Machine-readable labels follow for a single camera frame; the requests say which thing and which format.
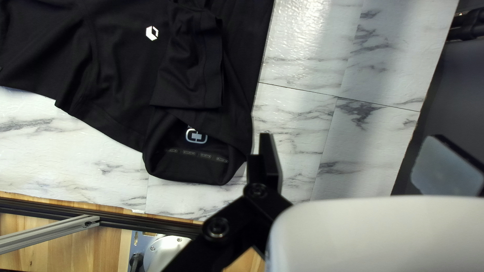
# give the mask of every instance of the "black polo shirt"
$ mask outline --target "black polo shirt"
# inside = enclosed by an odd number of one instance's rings
[[[222,185],[251,151],[272,2],[0,0],[0,86],[55,99],[156,177]]]

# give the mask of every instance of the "bolt head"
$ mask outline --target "bolt head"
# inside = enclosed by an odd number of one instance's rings
[[[264,198],[267,195],[267,186],[261,183],[253,183],[249,188],[249,196],[252,198]]]
[[[228,233],[228,221],[223,217],[212,218],[207,225],[208,236],[212,238],[222,238]]]

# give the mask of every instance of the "white marble tile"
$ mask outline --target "white marble tile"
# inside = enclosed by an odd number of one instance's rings
[[[260,82],[337,93],[363,0],[277,0]]]
[[[144,210],[147,186],[141,153],[50,98],[0,87],[0,190]]]
[[[420,110],[458,0],[365,0],[341,89],[349,99]]]
[[[309,200],[336,98],[308,91],[259,84],[253,110],[258,134],[274,135],[284,183],[282,195],[292,202]],[[150,177],[146,212],[204,220],[242,195],[244,167],[226,185],[165,181]]]
[[[311,200],[390,195],[418,116],[339,98]]]

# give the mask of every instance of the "white logo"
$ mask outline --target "white logo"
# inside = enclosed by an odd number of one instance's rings
[[[158,29],[156,29],[156,27],[154,26],[147,27],[146,37],[148,37],[152,41],[158,39]]]
[[[191,128],[191,126],[188,127],[189,129],[186,131],[185,134],[185,139],[187,141],[196,144],[204,144],[207,142],[209,138],[207,135],[198,133],[198,131],[196,131],[194,128]]]

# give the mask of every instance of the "wooden surface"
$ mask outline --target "wooden surface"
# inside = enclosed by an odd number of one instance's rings
[[[264,260],[252,248],[235,260],[223,272],[264,272]]]
[[[51,203],[98,211],[134,214],[171,221],[202,224],[202,221],[154,214],[91,203],[55,200],[0,191],[0,197]],[[0,235],[43,226],[55,220],[0,213]],[[40,244],[0,255],[0,269],[26,272],[126,272],[128,269],[131,231],[94,227]],[[264,261],[249,249],[224,272],[263,272]]]

